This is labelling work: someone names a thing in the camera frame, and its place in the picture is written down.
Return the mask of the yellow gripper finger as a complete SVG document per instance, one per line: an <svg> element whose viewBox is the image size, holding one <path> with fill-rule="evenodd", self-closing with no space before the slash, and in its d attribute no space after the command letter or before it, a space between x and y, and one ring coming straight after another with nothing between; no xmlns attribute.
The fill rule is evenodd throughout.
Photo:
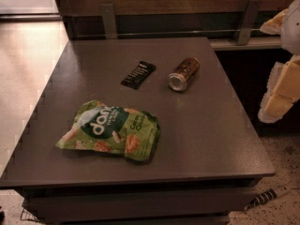
<svg viewBox="0 0 300 225"><path fill-rule="evenodd" d="M276 62L266 88L258 118L270 124L282 119L300 99L300 55L293 55L285 64Z"/></svg>
<svg viewBox="0 0 300 225"><path fill-rule="evenodd" d="M268 35L283 35L283 20L288 9L280 11L272 19L264 22L260 28L260 31Z"/></svg>

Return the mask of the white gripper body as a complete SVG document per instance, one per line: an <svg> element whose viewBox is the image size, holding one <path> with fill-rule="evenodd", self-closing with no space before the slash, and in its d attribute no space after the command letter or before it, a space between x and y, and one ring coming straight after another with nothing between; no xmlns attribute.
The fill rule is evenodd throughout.
<svg viewBox="0 0 300 225"><path fill-rule="evenodd" d="M300 0L293 0L284 15L281 47L292 54L300 54Z"/></svg>

